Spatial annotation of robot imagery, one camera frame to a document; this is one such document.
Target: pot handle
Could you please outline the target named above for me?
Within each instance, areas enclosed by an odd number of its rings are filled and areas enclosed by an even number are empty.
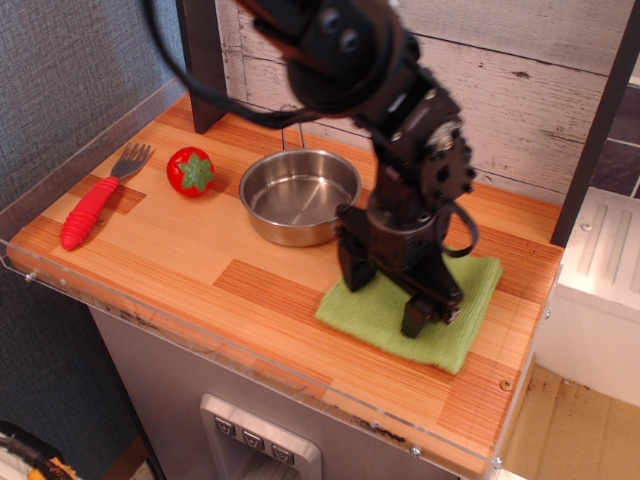
[[[296,110],[298,107],[296,107],[294,104],[292,103],[288,103],[286,105],[283,105],[280,108],[281,112],[290,112],[290,111],[294,111]],[[307,142],[304,139],[304,130],[302,130],[302,124],[298,123],[298,130],[300,130],[300,139],[302,140],[302,148],[307,148]],[[285,129],[282,129],[282,150],[286,150],[287,149],[287,134],[285,133]]]

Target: stainless steel pot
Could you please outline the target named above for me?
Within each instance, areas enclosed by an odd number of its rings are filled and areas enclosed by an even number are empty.
[[[309,148],[264,157],[240,181],[240,199],[258,233],[294,247],[333,238],[337,206],[352,205],[360,191],[360,175],[351,163]]]

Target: blue fabric wall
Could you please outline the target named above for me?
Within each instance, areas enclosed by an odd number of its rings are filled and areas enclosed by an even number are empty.
[[[175,3],[156,3],[179,57]],[[0,210],[172,80],[135,0],[3,0],[0,65]],[[137,435],[86,307],[2,268],[0,420],[87,480]]]

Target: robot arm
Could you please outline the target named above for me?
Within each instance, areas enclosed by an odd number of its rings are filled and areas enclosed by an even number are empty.
[[[350,117],[371,134],[379,166],[366,210],[341,206],[339,259],[347,285],[364,286],[377,270],[412,296],[402,330],[415,337],[427,321],[453,321],[462,292],[442,260],[477,241],[455,203],[472,190],[471,150],[459,108],[385,0],[236,0],[286,62],[294,94],[313,117]],[[473,243],[443,242],[451,216]]]

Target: green towel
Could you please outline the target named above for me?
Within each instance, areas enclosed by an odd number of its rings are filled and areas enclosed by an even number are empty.
[[[444,262],[464,293],[460,315],[451,325],[428,322],[415,339],[405,337],[402,319],[410,296],[380,272],[357,292],[351,292],[340,280],[322,299],[316,318],[385,352],[458,373],[502,275],[502,266],[492,257],[445,255]]]

